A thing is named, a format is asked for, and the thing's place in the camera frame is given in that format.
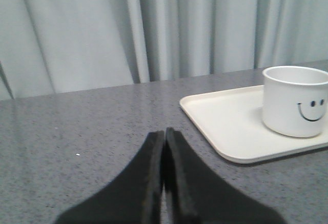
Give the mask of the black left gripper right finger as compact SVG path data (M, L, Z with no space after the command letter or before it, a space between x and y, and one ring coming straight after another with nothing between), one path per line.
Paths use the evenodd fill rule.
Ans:
M173 128L166 130L163 173L173 223L285 222L213 172Z

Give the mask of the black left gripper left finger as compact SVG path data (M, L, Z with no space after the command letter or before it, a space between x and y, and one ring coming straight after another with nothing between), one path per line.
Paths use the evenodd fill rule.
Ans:
M56 223L160 223L164 132L151 132L130 163Z

